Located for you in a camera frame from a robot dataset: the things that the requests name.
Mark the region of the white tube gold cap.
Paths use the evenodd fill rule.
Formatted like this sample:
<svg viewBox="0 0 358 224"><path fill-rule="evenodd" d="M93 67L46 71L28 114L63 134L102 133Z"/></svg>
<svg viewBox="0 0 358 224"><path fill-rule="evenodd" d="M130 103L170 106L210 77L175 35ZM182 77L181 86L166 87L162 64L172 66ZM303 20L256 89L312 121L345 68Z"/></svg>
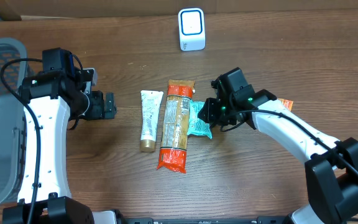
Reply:
<svg viewBox="0 0 358 224"><path fill-rule="evenodd" d="M162 91L142 90L142 131L140 136L140 151L154 152L157 140L157 126Z"/></svg>

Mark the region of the red white small packet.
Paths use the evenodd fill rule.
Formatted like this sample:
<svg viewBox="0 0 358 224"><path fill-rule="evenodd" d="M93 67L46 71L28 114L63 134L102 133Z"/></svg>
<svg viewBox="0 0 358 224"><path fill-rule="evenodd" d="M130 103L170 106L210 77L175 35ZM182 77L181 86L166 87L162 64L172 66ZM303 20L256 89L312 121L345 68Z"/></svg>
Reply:
<svg viewBox="0 0 358 224"><path fill-rule="evenodd" d="M283 105L288 111L291 111L291 110L292 110L293 101L291 101L291 100L286 100L286 99L283 99L283 98L279 98L278 100L282 103L282 105Z"/></svg>

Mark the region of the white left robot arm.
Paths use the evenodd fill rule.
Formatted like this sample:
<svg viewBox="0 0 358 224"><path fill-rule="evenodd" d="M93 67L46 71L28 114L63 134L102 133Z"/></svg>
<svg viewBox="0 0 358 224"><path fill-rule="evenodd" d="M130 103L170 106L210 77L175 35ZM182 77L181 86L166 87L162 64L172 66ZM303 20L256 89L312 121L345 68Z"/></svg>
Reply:
<svg viewBox="0 0 358 224"><path fill-rule="evenodd" d="M25 162L18 203L3 210L2 221L117 223L114 211L93 212L72 199L66 165L68 122L113 119L114 95L93 91L96 70L84 68L68 50L44 50L39 62L42 71L10 91L24 107Z"/></svg>

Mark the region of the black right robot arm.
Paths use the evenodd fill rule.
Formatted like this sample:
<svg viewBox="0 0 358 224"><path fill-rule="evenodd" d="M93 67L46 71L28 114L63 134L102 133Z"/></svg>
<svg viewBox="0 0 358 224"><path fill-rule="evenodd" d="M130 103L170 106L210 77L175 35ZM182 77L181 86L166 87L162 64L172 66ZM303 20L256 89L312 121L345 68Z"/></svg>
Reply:
<svg viewBox="0 0 358 224"><path fill-rule="evenodd" d="M286 109L271 92L254 91L240 68L211 82L199 119L222 132L246 123L270 136L305 168L308 204L280 223L347 223L358 214L358 141L322 133Z"/></svg>

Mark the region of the orange pasta packet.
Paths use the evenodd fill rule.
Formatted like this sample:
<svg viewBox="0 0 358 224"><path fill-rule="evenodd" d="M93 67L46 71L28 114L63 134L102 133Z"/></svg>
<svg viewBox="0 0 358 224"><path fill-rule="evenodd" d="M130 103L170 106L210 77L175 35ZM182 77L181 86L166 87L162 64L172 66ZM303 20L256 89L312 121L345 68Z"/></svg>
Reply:
<svg viewBox="0 0 358 224"><path fill-rule="evenodd" d="M190 103L195 81L169 80L158 168L185 173Z"/></svg>

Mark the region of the teal snack packet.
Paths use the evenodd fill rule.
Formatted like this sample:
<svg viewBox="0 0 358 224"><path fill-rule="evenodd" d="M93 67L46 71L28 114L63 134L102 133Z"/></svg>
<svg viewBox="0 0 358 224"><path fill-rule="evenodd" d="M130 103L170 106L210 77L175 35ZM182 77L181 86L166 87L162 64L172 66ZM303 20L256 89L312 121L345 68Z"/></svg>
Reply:
<svg viewBox="0 0 358 224"><path fill-rule="evenodd" d="M213 135L209 124L205 123L198 117L198 113L201 111L203 106L204 102L202 101L190 101L190 118L187 135L206 136L212 139Z"/></svg>

